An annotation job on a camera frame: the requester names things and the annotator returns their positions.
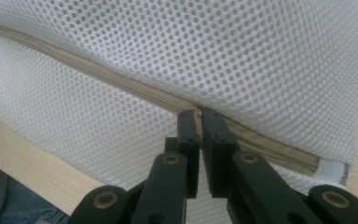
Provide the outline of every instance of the zipper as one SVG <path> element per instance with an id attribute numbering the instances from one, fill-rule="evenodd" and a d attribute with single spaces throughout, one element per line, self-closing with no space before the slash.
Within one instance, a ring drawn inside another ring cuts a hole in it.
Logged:
<path id="1" fill-rule="evenodd" d="M 104 65 L 89 59 L 70 53 L 64 49 L 54 47 L 47 42 L 37 39 L 31 35 L 16 31 L 9 27 L 0 25 L 0 35 L 17 43 L 47 54 L 51 58 L 65 63 L 89 76 L 96 77 L 103 82 L 109 83 L 123 91 L 130 92 L 147 102 L 171 111 L 175 114 L 194 109 L 197 113 L 198 130 L 201 133 L 201 110 L 203 106 L 183 97 L 157 89 L 147 83 L 131 77 L 121 75 Z M 225 117 L 228 128 L 237 138 L 240 146 L 263 155 L 268 161 L 287 168 L 302 175 L 313 176 L 318 169 L 319 157 L 296 147 L 290 147 L 283 143 L 274 141 L 260 133 L 254 132 L 238 122 Z M 341 184 L 346 185 L 348 179 L 349 165 L 341 178 Z"/>

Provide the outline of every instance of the metal screw head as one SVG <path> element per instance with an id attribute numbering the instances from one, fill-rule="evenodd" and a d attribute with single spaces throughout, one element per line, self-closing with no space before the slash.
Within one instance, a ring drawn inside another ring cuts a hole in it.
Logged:
<path id="1" fill-rule="evenodd" d="M 252 154 L 244 153 L 241 155 L 241 160 L 247 163 L 255 163 L 258 161 L 258 158 Z"/>
<path id="2" fill-rule="evenodd" d="M 115 205 L 117 200 L 118 195 L 114 191 L 106 191 L 98 194 L 93 203 L 96 208 L 104 209 Z"/>
<path id="3" fill-rule="evenodd" d="M 176 164 L 180 161 L 180 158 L 176 155 L 166 155 L 162 160 L 167 164 Z"/>
<path id="4" fill-rule="evenodd" d="M 323 192 L 322 198 L 338 208 L 349 208 L 351 206 L 351 202 L 346 197 L 331 190 Z"/>

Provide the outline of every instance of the beige zipper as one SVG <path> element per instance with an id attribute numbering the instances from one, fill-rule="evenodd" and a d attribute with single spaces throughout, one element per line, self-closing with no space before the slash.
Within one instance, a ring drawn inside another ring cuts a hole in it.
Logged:
<path id="1" fill-rule="evenodd" d="M 33 36 L 18 32 L 0 25 L 0 35 L 10 38 L 22 45 L 47 54 L 55 60 L 65 63 L 92 77 L 96 77 L 124 91 L 130 92 L 146 101 L 158 105 L 163 109 L 178 113 L 186 109 L 195 109 L 198 114 L 199 130 L 201 131 L 200 117 L 202 105 L 192 102 L 170 92 L 157 89 L 147 83 L 126 77 L 101 64 L 89 59 L 57 48 Z M 270 162 L 283 166 L 302 175 L 313 176 L 318 169 L 319 157 L 299 148 L 289 147 L 274 141 L 262 134 L 256 133 L 230 118 L 226 118 L 228 128 L 237 137 L 242 148 L 256 151 Z M 341 184 L 348 178 L 348 169 L 342 177 Z"/>

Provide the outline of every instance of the blue jeans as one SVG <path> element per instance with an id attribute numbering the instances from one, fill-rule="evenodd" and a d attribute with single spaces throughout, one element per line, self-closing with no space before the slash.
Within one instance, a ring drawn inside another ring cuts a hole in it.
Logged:
<path id="1" fill-rule="evenodd" d="M 68 219 L 64 212 L 13 178 L 8 180 L 0 224 L 66 224 Z"/>

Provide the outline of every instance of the perforated fabric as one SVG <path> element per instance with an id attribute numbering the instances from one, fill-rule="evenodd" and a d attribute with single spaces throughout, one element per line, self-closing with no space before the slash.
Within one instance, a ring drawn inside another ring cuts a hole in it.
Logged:
<path id="1" fill-rule="evenodd" d="M 2 36 L 0 120 L 83 173 L 126 189 L 147 177 L 164 137 L 176 135 L 174 114 Z M 274 168 L 304 193 L 334 184 Z M 226 200 L 211 199 L 202 163 L 187 221 L 229 223 Z"/>
<path id="2" fill-rule="evenodd" d="M 358 0 L 2 0 L 0 24 L 353 162 Z"/>

